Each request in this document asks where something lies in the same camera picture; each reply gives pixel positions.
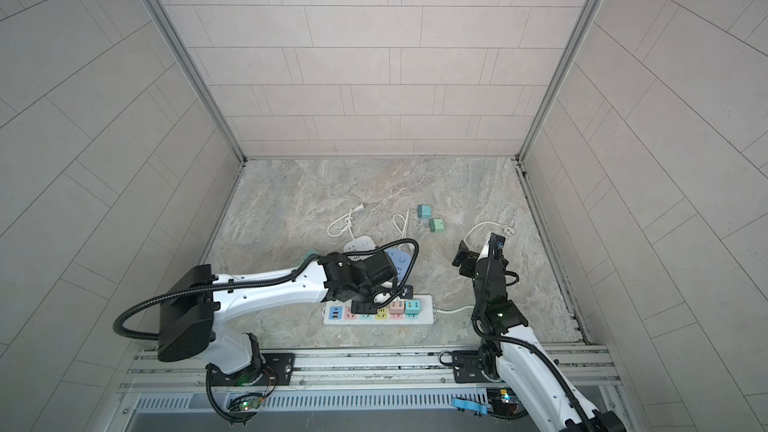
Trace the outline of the pink charger plug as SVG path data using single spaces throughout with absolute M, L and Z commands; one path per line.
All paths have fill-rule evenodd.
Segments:
M 395 300 L 388 306 L 388 312 L 392 316 L 403 316 L 405 314 L 406 302 L 404 300 Z

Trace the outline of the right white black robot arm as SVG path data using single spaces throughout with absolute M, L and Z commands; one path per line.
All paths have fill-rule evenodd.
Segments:
M 529 322 L 509 298 L 505 238 L 490 234 L 482 250 L 460 241 L 452 265 L 472 280 L 475 305 L 470 323 L 481 338 L 481 370 L 509 386 L 541 431 L 624 431 L 613 411 L 602 412 L 560 371 Z

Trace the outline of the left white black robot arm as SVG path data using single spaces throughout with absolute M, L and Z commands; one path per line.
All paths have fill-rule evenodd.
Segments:
M 388 246 L 311 254 L 293 269 L 229 275 L 190 269 L 167 293 L 122 312 L 113 331 L 154 341 L 161 362 L 199 357 L 232 375 L 257 364 L 253 336 L 235 332 L 241 316 L 295 304 L 358 302 L 376 310 L 403 296 L 413 265 L 396 264 Z

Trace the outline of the green charger plug far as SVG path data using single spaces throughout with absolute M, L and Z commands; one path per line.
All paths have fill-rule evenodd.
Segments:
M 432 233 L 442 232 L 445 230 L 445 222 L 441 218 L 430 218 L 429 229 Z

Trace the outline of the white square socket cube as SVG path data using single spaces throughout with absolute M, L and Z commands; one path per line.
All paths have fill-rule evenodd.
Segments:
M 373 239 L 370 236 L 363 235 L 360 237 L 356 237 L 355 239 L 350 240 L 347 242 L 344 247 L 344 252 L 365 252 L 374 250 L 376 248 L 376 244 L 374 243 Z

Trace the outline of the blue square socket cube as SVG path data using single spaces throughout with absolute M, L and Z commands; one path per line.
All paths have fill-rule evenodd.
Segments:
M 385 265 L 390 275 L 390 281 L 402 283 L 412 264 L 412 255 L 398 247 L 387 248 L 385 253 L 387 254 Z

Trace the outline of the white multicolour power strip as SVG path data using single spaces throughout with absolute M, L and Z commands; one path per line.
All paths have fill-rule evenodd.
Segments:
M 415 295 L 410 299 L 419 300 L 421 312 L 417 317 L 392 316 L 388 312 L 388 306 L 373 308 L 368 304 L 358 304 L 348 301 L 329 302 L 324 307 L 323 323 L 328 326 L 421 326 L 432 325 L 435 321 L 435 311 L 432 297 L 429 295 Z

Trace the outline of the right circuit board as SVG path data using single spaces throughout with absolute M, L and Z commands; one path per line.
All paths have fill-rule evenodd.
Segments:
M 519 398 L 509 389 L 489 388 L 486 396 L 488 412 L 493 417 L 516 420 L 528 415 Z

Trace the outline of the circuit board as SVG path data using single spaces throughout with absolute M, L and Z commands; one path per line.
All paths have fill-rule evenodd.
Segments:
M 247 393 L 230 400 L 228 411 L 238 414 L 254 413 L 264 402 L 262 393 Z
M 528 415 L 519 398 L 509 389 L 489 388 L 486 396 L 488 412 L 493 417 L 516 420 Z

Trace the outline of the blue clip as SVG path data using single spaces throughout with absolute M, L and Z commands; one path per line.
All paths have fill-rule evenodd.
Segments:
M 459 411 L 472 412 L 476 416 L 485 416 L 488 414 L 488 407 L 486 405 L 472 400 L 453 398 L 451 405 Z

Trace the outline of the left circuit board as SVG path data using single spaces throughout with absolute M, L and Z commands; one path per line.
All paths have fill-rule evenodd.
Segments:
M 228 411 L 238 414 L 254 413 L 264 402 L 262 393 L 247 393 L 230 400 Z

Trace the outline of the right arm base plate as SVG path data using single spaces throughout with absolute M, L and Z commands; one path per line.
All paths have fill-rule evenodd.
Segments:
M 501 379 L 492 364 L 494 357 L 480 350 L 455 350 L 450 352 L 449 365 L 456 383 L 497 383 Z

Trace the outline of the aluminium mounting rail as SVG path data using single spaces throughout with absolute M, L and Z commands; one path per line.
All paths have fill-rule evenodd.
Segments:
M 619 385 L 621 379 L 604 346 L 553 343 L 550 358 L 573 385 Z M 456 385 L 450 352 L 471 347 L 273 349 L 262 353 L 296 355 L 290 384 L 277 390 L 450 388 Z M 121 391 L 201 392 L 206 362 L 199 358 L 165 363 L 154 352 L 137 353 L 121 380 Z M 497 383 L 469 383 L 479 387 Z

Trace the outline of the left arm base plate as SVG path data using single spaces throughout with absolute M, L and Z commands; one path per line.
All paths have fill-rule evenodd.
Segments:
M 213 367 L 210 383 L 214 387 L 267 387 L 290 384 L 296 355 L 293 353 L 262 353 L 260 366 L 248 366 L 231 375 Z

